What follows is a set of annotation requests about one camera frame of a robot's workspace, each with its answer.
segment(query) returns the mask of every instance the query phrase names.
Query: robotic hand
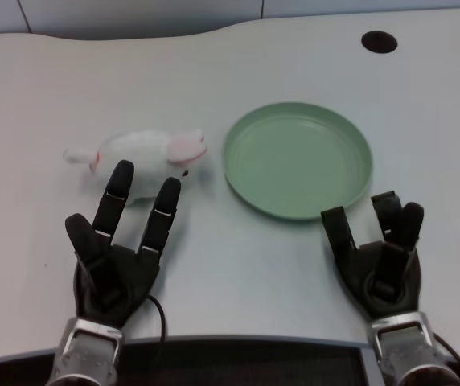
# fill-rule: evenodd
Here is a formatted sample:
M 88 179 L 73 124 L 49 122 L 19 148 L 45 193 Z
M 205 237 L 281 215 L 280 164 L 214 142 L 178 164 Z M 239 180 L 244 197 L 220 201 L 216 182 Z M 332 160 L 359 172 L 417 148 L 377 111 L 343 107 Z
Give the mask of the robotic hand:
M 145 301 L 175 218 L 180 181 L 168 178 L 155 200 L 137 252 L 112 245 L 133 179 L 133 163 L 120 161 L 92 225 L 80 214 L 66 219 L 78 263 L 76 318 L 66 325 L 47 386 L 69 382 L 112 386 L 124 335 L 121 328 Z
M 396 386 L 459 386 L 459 377 L 437 349 L 428 319 L 418 311 L 421 269 L 416 243 L 423 207 L 402 207 L 394 191 L 372 197 L 372 202 L 385 242 L 356 248 L 342 207 L 321 215 L 341 284 L 371 323 L 369 339 L 384 381 Z

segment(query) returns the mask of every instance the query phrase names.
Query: silver metal wrist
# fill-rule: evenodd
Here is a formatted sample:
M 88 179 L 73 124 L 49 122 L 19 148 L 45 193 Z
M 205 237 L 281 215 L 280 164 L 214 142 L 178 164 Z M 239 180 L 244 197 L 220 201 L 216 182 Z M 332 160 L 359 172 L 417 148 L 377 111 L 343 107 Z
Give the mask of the silver metal wrist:
M 81 318 L 68 320 L 47 386 L 114 386 L 124 343 L 122 331 Z
M 429 320 L 422 312 L 394 315 L 374 321 L 370 340 L 385 383 L 405 386 L 426 384 L 460 385 L 438 350 Z

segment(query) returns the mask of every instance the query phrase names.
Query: green plate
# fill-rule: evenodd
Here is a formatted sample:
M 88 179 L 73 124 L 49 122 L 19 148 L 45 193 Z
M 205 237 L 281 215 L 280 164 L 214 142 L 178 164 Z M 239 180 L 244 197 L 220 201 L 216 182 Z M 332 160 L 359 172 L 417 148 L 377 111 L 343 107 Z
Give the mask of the green plate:
M 254 207 L 292 220 L 352 205 L 368 188 L 372 152 L 346 118 L 305 103 L 267 105 L 242 117 L 224 144 L 223 168 Z

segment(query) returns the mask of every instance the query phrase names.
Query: white table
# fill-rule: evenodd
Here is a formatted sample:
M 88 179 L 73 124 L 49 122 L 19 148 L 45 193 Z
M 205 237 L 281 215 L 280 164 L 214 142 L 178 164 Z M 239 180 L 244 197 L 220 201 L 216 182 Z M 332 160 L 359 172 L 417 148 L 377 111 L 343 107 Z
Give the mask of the white table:
M 391 54 L 365 32 L 393 34 Z M 305 101 L 353 121 L 375 170 L 368 196 L 425 207 L 421 309 L 460 353 L 460 10 L 284 18 L 203 35 L 81 42 L 0 35 L 0 357 L 52 349 L 74 315 L 75 257 L 64 219 L 94 217 L 99 191 L 62 160 L 130 129 L 202 128 L 211 178 L 184 190 L 152 290 L 170 337 L 251 335 L 365 346 L 320 223 L 244 205 L 221 169 L 224 136 L 248 111 Z M 150 204 L 123 215 L 136 248 Z M 357 244 L 380 238 L 368 197 L 348 211 Z M 156 339 L 145 304 L 131 339 Z

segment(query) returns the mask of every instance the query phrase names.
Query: plush toy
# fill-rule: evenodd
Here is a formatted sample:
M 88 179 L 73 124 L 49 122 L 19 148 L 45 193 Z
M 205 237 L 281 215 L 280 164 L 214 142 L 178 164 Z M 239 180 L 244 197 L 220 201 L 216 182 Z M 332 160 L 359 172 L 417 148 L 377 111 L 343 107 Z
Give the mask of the plush toy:
M 109 181 L 122 159 L 135 165 L 128 203 L 155 197 L 167 177 L 183 181 L 194 161 L 207 152 L 203 132 L 182 133 L 144 130 L 118 134 L 103 141 L 98 151 L 65 150 L 69 163 L 86 163 L 102 185 Z

